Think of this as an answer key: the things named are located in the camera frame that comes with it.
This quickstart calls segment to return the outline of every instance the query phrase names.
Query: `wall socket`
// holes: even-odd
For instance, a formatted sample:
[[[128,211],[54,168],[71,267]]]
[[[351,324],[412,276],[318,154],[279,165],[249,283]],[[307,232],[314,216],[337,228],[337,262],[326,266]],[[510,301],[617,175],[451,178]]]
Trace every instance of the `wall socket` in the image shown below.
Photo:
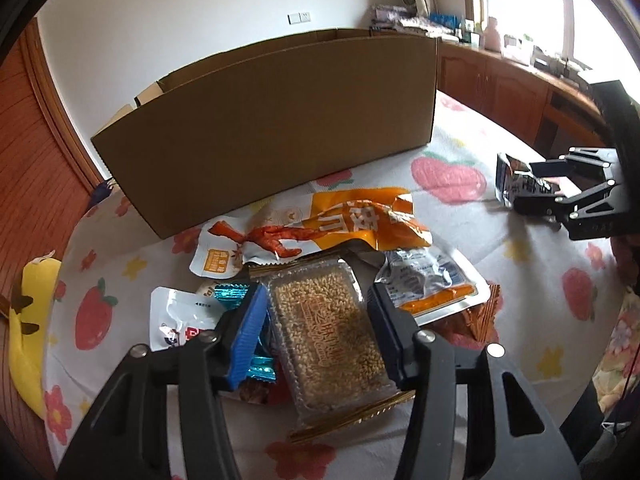
[[[289,25],[296,25],[297,23],[306,23],[311,21],[311,12],[294,12],[288,14]]]

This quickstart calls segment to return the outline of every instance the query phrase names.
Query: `yellow plush toy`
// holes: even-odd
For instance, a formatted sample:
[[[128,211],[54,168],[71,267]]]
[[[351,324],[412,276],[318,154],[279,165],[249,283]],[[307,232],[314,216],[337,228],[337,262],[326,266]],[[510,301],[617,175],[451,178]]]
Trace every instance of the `yellow plush toy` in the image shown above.
[[[60,262],[37,258],[15,280],[9,311],[9,372],[24,402],[44,418],[42,356]]]

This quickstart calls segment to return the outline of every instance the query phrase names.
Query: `snack package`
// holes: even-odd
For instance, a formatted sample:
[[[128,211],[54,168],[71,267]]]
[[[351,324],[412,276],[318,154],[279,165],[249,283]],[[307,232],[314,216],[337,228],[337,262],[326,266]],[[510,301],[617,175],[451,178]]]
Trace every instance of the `snack package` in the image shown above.
[[[263,283],[278,357],[303,424],[393,393],[360,287],[343,259],[300,264]]]
[[[385,251],[376,281],[396,307],[424,325],[489,299],[489,285],[463,254],[435,234],[433,245]]]
[[[560,186],[550,180],[535,177],[529,164],[506,153],[498,153],[495,168],[495,197],[498,201],[512,209],[516,197],[538,193],[561,196]]]
[[[247,206],[204,225],[191,272],[228,279],[247,262],[287,263],[352,239],[380,251],[431,243],[414,218],[411,195],[399,187],[285,194],[251,211]]]
[[[215,328],[222,315],[237,308],[248,290],[247,285],[219,285],[210,297],[183,292],[165,286],[151,293],[149,346],[153,351],[185,344],[201,330]],[[256,345],[247,377],[275,382],[274,359],[270,353],[268,322]]]

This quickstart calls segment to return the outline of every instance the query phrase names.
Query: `metal screw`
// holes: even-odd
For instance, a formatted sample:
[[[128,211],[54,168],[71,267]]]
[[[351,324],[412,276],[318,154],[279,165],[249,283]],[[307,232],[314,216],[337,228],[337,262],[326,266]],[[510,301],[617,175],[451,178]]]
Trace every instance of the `metal screw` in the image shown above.
[[[198,339],[205,343],[215,343],[218,340],[218,334],[215,330],[203,330],[198,334]]]
[[[436,341],[436,335],[431,330],[418,330],[415,333],[414,338],[417,342],[422,344],[433,343]]]
[[[147,355],[149,353],[149,350],[149,347],[144,343],[138,343],[137,345],[133,345],[131,347],[131,349],[129,350],[129,355],[138,359]]]
[[[495,358],[502,357],[504,355],[504,347],[502,345],[498,345],[498,343],[491,343],[486,348],[486,352]]]

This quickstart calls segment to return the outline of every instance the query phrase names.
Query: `table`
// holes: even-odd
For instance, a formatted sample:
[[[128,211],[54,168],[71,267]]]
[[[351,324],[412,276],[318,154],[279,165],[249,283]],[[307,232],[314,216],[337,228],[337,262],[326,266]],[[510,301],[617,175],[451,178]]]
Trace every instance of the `table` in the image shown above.
[[[486,279],[501,285],[500,342],[560,424],[604,354],[624,288],[608,240],[573,242],[565,230],[499,206],[494,195],[498,151],[542,160],[500,126],[439,92],[428,146],[305,184],[296,192],[411,189],[418,219],[459,248]],[[47,435],[56,464],[127,350],[148,342],[151,291],[160,285],[194,291],[201,283],[188,269],[198,233],[196,227],[159,240],[121,192],[79,222],[63,257],[44,363]],[[101,316],[85,317],[88,304]],[[465,452],[463,393],[454,457],[458,476]],[[223,403],[242,477],[265,480],[392,478],[411,410],[409,402],[293,449],[285,443],[296,421],[291,404]],[[173,390],[168,421],[172,473],[184,478]]]

